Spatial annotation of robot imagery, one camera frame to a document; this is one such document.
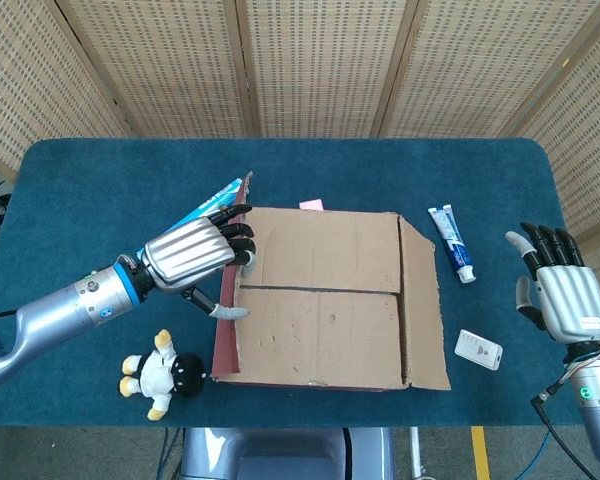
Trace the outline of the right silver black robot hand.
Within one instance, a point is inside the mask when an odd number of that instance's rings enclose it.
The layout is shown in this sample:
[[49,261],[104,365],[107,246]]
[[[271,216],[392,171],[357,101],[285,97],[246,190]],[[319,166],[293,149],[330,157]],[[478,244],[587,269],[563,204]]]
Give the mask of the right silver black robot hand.
[[529,272],[516,282],[516,310],[560,344],[600,342],[600,284],[575,238],[564,228],[520,226],[523,234],[505,234]]

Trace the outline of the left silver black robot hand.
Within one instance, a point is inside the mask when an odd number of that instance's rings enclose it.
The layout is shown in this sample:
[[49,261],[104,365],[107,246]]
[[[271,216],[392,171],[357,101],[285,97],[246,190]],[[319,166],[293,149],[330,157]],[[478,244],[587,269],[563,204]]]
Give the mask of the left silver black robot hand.
[[147,242],[141,255],[155,286],[164,293],[179,293],[208,316],[238,320],[249,310],[227,307],[210,299],[197,283],[231,266],[251,270],[256,260],[252,228],[235,219],[252,210],[237,204],[209,216],[195,218]]

